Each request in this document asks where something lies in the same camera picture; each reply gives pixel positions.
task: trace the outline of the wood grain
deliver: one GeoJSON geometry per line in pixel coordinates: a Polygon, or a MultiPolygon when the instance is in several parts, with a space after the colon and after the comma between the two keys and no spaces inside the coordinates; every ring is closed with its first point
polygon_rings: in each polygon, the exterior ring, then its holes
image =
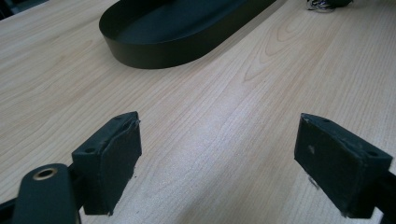
{"type": "Polygon", "coordinates": [[[293,150],[305,112],[396,155],[394,0],[330,14],[278,0],[205,57],[161,70],[112,57],[98,22],[115,2],[50,0],[0,21],[1,202],[138,111],[136,178],[113,217],[83,223],[378,223],[377,211],[341,217],[293,150]]]}

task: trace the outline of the black object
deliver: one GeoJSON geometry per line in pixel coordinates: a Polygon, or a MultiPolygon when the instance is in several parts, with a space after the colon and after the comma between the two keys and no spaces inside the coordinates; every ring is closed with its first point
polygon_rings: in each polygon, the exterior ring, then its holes
{"type": "Polygon", "coordinates": [[[49,164],[27,174],[17,199],[0,205],[0,223],[80,223],[112,215],[141,156],[136,112],[115,117],[72,153],[73,164],[49,164]]]}
{"type": "Polygon", "coordinates": [[[369,218],[377,206],[396,223],[396,177],[386,152],[328,119],[302,114],[294,156],[344,216],[369,218]]]}
{"type": "Polygon", "coordinates": [[[99,21],[114,57],[137,68],[196,60],[275,0],[120,0],[99,21]]]}

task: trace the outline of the light wood surface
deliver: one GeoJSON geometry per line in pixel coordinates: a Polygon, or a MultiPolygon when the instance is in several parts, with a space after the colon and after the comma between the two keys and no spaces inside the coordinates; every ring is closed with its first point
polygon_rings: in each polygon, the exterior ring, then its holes
{"type": "Polygon", "coordinates": [[[395,0],[330,14],[278,0],[205,57],[161,70],[113,58],[98,22],[115,2],[49,0],[0,21],[1,202],[138,111],[136,178],[114,216],[83,223],[378,223],[378,211],[342,217],[293,150],[305,112],[396,156],[395,0]]]}

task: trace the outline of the screw hole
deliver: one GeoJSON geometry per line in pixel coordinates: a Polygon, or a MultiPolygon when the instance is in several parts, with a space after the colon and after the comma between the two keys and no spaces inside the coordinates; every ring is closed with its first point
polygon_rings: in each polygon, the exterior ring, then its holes
{"type": "Polygon", "coordinates": [[[373,151],[367,151],[367,153],[368,153],[370,156],[373,156],[373,157],[377,157],[377,156],[378,156],[378,154],[377,154],[376,152],[373,152],[373,151]]]}
{"type": "Polygon", "coordinates": [[[89,147],[87,149],[84,150],[86,153],[93,153],[95,151],[95,148],[93,147],[89,147]]]}
{"type": "Polygon", "coordinates": [[[55,174],[57,172],[58,172],[58,170],[56,168],[47,168],[47,169],[44,169],[44,170],[41,170],[41,171],[35,173],[35,175],[33,176],[33,179],[34,180],[45,180],[45,179],[55,176],[55,174]]]}

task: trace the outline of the black tray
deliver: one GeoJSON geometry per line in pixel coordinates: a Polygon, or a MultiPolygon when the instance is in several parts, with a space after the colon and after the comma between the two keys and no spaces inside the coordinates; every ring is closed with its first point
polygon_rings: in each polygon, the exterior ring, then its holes
{"type": "Polygon", "coordinates": [[[189,63],[275,0],[121,0],[99,21],[114,57],[137,68],[189,63]]]}

